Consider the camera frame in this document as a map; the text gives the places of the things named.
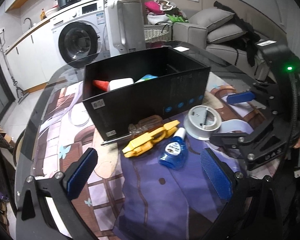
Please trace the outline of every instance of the sofa armrest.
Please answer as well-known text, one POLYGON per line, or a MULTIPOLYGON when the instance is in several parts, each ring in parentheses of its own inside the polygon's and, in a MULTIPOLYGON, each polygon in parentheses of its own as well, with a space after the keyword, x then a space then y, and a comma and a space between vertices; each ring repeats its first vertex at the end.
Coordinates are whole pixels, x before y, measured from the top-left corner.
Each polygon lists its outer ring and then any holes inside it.
POLYGON ((200 49, 207 46, 208 30, 191 23, 174 23, 172 26, 174 41, 185 41, 200 49))

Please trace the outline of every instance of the bottle label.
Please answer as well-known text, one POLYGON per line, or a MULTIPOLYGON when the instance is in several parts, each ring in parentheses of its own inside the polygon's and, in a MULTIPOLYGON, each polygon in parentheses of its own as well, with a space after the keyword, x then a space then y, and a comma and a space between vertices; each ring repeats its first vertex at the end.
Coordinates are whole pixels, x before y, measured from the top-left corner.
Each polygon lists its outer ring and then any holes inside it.
POLYGON ((169 143, 164 150, 171 155, 179 155, 181 152, 181 147, 177 142, 172 142, 169 143))

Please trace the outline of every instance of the blue bottle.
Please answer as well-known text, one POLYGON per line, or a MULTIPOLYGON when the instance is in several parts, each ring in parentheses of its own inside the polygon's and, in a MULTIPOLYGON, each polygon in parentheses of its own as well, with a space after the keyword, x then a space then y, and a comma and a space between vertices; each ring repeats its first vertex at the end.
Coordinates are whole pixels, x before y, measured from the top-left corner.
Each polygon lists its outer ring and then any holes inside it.
POLYGON ((188 157, 188 149, 184 142, 186 130, 179 128, 162 152, 159 163, 168 168, 179 170, 183 167, 188 157))

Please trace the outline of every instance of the pile of clothes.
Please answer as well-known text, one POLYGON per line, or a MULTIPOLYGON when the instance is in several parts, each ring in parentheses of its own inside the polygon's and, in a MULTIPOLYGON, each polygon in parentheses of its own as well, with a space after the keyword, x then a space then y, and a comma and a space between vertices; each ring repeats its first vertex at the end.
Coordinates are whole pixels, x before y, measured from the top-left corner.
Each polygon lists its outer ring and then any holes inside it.
POLYGON ((167 0, 145 2, 147 19, 151 25, 172 25, 176 22, 188 22, 183 11, 177 5, 167 0))

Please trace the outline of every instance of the wicker basket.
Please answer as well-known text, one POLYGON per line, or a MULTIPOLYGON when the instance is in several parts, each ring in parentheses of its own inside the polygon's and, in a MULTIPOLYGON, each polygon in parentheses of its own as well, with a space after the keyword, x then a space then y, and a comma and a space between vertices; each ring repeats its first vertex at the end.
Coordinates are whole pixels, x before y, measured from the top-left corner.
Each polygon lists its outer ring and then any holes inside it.
POLYGON ((146 42, 171 41, 172 28, 170 25, 145 25, 146 42))

